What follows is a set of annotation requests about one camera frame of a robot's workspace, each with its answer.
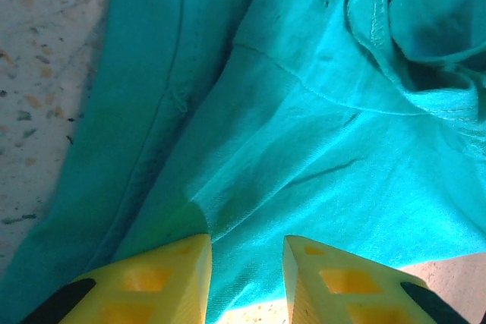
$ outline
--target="floor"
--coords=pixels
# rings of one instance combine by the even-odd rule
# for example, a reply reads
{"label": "floor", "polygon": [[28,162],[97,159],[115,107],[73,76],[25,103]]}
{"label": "floor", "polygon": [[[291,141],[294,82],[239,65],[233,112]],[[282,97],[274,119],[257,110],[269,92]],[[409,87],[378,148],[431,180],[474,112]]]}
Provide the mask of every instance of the floor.
{"label": "floor", "polygon": [[[0,278],[49,195],[83,118],[103,44],[106,0],[0,0]],[[486,255],[406,268],[469,322],[486,309]],[[285,323],[282,301],[222,323]]]}

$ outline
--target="teal garment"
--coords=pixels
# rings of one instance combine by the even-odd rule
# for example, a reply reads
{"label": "teal garment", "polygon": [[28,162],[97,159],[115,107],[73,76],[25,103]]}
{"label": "teal garment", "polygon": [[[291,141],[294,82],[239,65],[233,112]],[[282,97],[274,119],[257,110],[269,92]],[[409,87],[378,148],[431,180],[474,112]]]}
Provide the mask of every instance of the teal garment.
{"label": "teal garment", "polygon": [[394,267],[486,251],[485,7],[111,0],[85,120],[0,284],[0,322],[197,233],[213,240],[209,324],[283,297],[287,234]]}

